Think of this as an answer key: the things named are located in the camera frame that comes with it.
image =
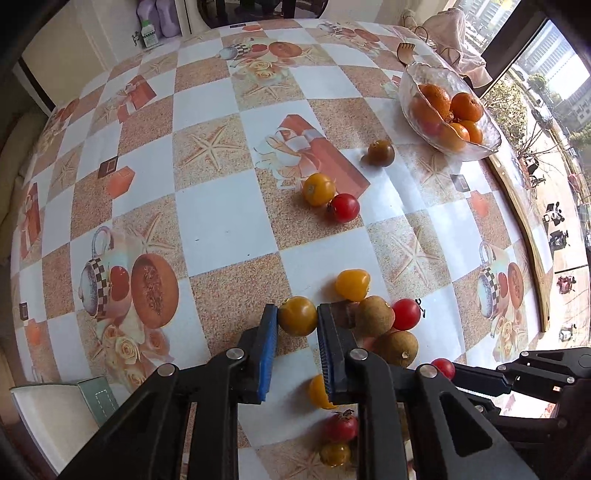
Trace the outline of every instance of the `chair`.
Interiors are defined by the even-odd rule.
[[[11,389],[31,438],[56,474],[118,408],[104,377]]]

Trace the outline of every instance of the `window frame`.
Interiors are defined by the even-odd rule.
[[[588,35],[583,36],[586,35],[582,33],[585,30],[581,30],[584,19],[581,18],[580,12],[576,12],[576,8],[568,2],[557,6],[553,0],[520,0],[482,53],[492,81],[488,85],[474,89],[476,95],[482,97],[494,86],[548,21],[558,28],[591,73],[591,40]]]

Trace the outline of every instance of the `purple bottle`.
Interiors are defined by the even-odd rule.
[[[158,9],[156,8],[156,0],[142,0],[138,9],[136,10],[139,23],[143,21],[150,22],[156,30],[156,36],[162,38],[162,30],[160,29],[160,17],[158,16]]]
[[[156,0],[156,8],[160,15],[160,28],[162,34],[167,37],[176,37],[181,34],[181,25],[178,22],[177,7],[174,0]]]

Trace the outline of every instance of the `orange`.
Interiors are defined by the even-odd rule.
[[[438,140],[442,147],[459,152],[466,146],[465,141],[470,141],[470,134],[466,130],[466,127],[460,124],[448,124],[443,125]]]
[[[484,114],[482,105],[478,103],[476,97],[466,92],[453,96],[450,109],[457,119],[471,122],[477,122]]]
[[[410,101],[410,111],[421,132],[428,137],[436,137],[441,130],[441,119],[437,112],[419,94]]]
[[[478,143],[482,145],[482,130],[480,130],[478,125],[469,120],[460,120],[458,123],[463,125],[463,127],[468,130],[468,133],[470,134],[470,141],[472,143]]]
[[[441,115],[441,118],[445,118],[449,112],[451,100],[447,92],[440,86],[433,85],[432,83],[426,83],[419,85],[418,89],[425,96],[431,106]]]

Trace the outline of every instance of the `pink cloth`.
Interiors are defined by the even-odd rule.
[[[411,11],[405,11],[406,26],[416,25]],[[437,45],[437,53],[459,74],[466,75],[474,88],[492,81],[486,71],[486,61],[466,44],[466,16],[462,10],[450,8],[427,18],[422,25],[429,34],[429,40]]]

